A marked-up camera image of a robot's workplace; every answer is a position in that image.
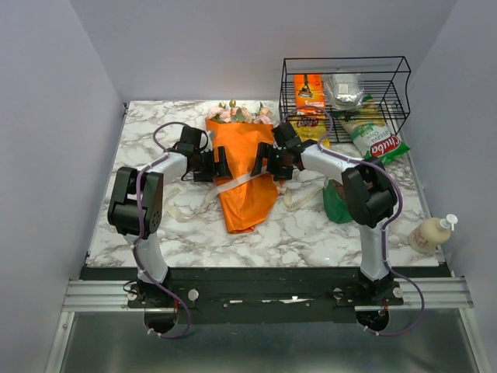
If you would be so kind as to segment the cream printed ribbon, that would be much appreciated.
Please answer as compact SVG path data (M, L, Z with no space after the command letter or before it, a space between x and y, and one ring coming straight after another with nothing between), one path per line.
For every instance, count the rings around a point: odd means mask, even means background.
M222 184L220 186L216 186L211 189L203 199L202 204L191 214L184 214L180 211L178 207L176 207L172 203L172 198L175 197L181 189L176 187L166 198L165 198L165 210L177 221L180 223L188 222L195 218L199 213L206 210L207 207L214 201L214 199L222 192L226 192L229 190L233 190L241 185L249 183L256 178L262 177L267 174L266 167L262 168L262 173L258 176L250 176L248 173L241 175L236 179L232 179L228 183ZM284 209L286 211L296 211L302 208L305 204L309 203L316 195L321 193L324 189L323 186L315 187L312 191L304 195L302 198L293 200L291 190L284 186L280 181L273 182L276 186L276 190L278 194L283 195L283 203Z

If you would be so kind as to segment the pink fake flower bunch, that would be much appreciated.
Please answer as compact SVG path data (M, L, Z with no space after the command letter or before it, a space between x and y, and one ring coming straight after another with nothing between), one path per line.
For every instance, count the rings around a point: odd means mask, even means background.
M265 106L263 102L259 103L258 111L255 113L253 122L256 124L272 124L273 112L269 107Z

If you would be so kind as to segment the orange wrapping paper sheet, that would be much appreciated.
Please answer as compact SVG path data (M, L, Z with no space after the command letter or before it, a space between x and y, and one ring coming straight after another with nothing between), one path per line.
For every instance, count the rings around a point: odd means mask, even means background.
M219 201L227 232L252 232L268 217L278 191L268 173L252 176L259 143L273 143L271 123L218 123L206 119L206 128L214 133L213 145L226 153L232 178L217 178Z

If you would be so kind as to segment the green brown snack bag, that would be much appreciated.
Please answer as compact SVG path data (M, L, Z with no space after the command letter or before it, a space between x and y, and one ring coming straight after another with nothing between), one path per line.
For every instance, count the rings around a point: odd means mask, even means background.
M353 219L349 214L343 185L327 179L322 191L323 204L328 219L336 224L345 224Z

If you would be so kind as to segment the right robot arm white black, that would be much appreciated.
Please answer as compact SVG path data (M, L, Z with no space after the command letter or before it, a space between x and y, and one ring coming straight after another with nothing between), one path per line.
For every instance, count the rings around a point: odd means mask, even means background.
M273 143L257 146L251 175L262 165L275 181L291 180L295 169L310 170L342 185L350 217L359 225L361 244L359 299L372 305L385 296L390 280L388 225L394 207L401 207L400 191L380 159L349 157L326 148L320 141L302 141L289 123L271 130Z

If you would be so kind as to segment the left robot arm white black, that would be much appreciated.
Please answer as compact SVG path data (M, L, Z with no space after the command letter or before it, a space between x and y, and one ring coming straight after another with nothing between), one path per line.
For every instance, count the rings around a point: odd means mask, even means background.
M139 169L123 166L116 172L107 219L131 244L138 279L149 283L145 297L156 307L167 305L172 297L157 237L164 185L188 173L195 182L230 180L227 152L223 146L214 147L213 139L213 131L185 125L179 140L158 158Z

